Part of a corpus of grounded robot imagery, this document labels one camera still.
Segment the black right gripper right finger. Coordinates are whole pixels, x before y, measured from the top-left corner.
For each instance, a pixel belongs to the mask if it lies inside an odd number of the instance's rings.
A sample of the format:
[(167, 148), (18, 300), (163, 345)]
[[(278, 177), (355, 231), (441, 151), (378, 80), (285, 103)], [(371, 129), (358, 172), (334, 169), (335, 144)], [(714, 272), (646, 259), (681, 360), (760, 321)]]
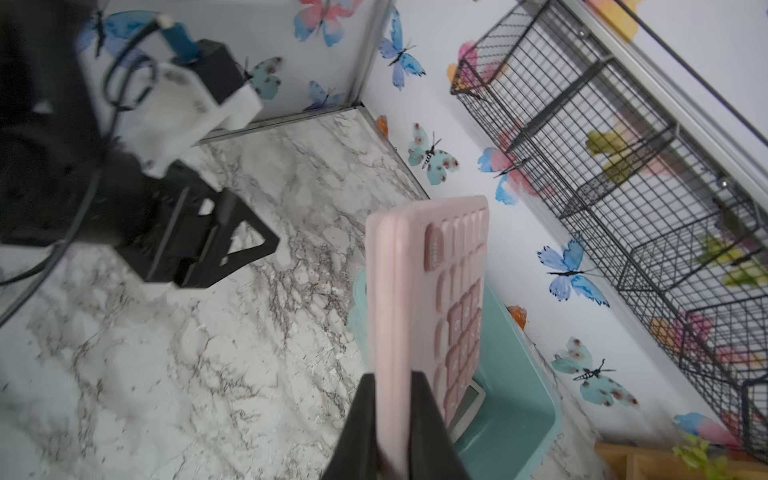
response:
[(423, 372), (411, 372), (409, 478), (470, 480)]

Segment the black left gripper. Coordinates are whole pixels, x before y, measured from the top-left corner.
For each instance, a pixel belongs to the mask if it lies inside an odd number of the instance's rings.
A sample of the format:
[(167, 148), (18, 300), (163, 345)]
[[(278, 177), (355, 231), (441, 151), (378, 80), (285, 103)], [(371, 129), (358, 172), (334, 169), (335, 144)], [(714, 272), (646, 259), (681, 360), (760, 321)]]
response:
[(110, 153), (89, 210), (89, 242), (108, 245), (145, 282), (208, 288), (276, 252), (280, 239), (238, 195), (210, 186), (184, 162), (162, 178), (127, 152)]

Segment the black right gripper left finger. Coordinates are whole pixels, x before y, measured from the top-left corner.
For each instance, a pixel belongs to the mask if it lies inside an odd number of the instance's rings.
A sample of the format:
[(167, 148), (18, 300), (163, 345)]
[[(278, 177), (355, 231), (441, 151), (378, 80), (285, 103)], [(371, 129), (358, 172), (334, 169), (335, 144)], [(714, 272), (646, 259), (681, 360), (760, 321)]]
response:
[(361, 377), (344, 427), (322, 480), (367, 480), (378, 477), (376, 382)]

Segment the pink calculator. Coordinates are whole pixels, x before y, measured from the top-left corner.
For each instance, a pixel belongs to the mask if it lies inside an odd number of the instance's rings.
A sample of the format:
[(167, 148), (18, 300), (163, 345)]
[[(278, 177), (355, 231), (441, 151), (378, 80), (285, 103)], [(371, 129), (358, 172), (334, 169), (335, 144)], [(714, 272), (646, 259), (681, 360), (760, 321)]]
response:
[(376, 382), (383, 473), (409, 469), (414, 373), (446, 427), (479, 366), (488, 203), (417, 201), (366, 223), (368, 358)]
[(486, 392), (480, 384), (472, 379), (465, 390), (461, 401), (448, 425), (448, 434), (456, 443), (468, 430), (486, 399)]

